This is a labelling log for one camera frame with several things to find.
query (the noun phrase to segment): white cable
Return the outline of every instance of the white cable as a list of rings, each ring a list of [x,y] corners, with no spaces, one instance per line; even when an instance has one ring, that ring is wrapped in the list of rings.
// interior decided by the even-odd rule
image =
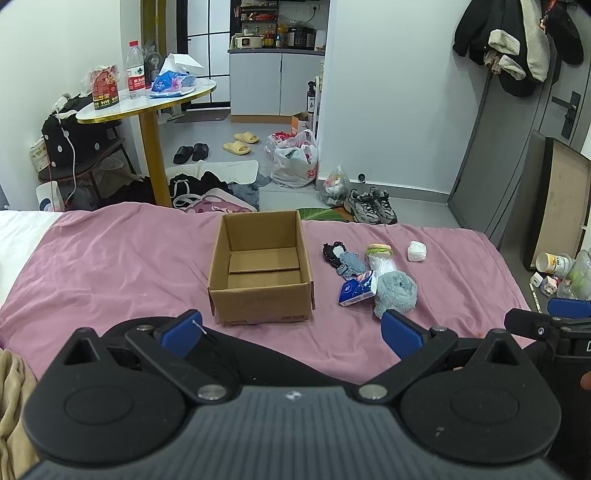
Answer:
[[[68,198],[66,199],[66,205],[67,205],[68,202],[70,201],[70,199],[72,198],[72,195],[74,195],[74,192],[76,191],[76,188],[77,188],[77,184],[76,184],[76,150],[74,149],[74,145],[72,145],[72,141],[70,140],[70,133],[68,132],[66,134],[66,131],[63,129],[63,127],[61,125],[60,112],[57,111],[57,105],[56,105],[56,116],[57,116],[57,122],[60,124],[61,132],[64,134],[64,138],[66,140],[68,140],[68,143],[70,144],[70,146],[72,148],[72,156],[74,157],[72,160],[72,179],[74,180],[74,190],[72,190],[72,192],[68,195]]]

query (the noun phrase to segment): doormat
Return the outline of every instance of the doormat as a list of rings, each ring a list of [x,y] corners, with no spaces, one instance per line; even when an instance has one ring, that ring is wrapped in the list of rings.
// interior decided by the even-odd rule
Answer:
[[[342,207],[298,208],[302,220],[331,220],[333,222],[352,222],[353,217]]]
[[[176,124],[188,124],[191,122],[221,122],[228,118],[230,110],[193,110],[176,120]]]

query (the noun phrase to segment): blue tissue package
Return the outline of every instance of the blue tissue package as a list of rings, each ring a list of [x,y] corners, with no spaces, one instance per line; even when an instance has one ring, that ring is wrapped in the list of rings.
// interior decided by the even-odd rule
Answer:
[[[177,72],[164,72],[152,84],[151,98],[180,97],[194,90],[196,78],[193,75]]]
[[[378,291],[378,276],[373,270],[343,283],[340,289],[339,305],[347,307],[361,300],[375,297]]]

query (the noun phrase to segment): countertop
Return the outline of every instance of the countertop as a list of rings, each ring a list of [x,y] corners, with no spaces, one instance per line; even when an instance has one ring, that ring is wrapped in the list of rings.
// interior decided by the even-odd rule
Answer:
[[[228,50],[228,53],[299,53],[303,55],[324,56],[323,51],[300,50],[298,48],[232,48]]]

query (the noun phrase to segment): round table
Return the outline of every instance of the round table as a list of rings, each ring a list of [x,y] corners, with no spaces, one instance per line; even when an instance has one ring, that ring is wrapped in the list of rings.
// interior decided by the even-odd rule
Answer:
[[[197,88],[182,97],[150,98],[149,91],[146,91],[144,97],[132,100],[129,98],[129,91],[123,90],[119,92],[119,103],[117,105],[95,110],[94,105],[91,103],[76,114],[76,120],[81,124],[100,124],[128,116],[139,116],[139,127],[142,131],[146,163],[148,164],[157,205],[172,207],[173,204],[170,200],[168,182],[164,171],[156,111],[179,103],[190,102],[216,89],[216,82],[213,80],[198,79],[198,81]]]

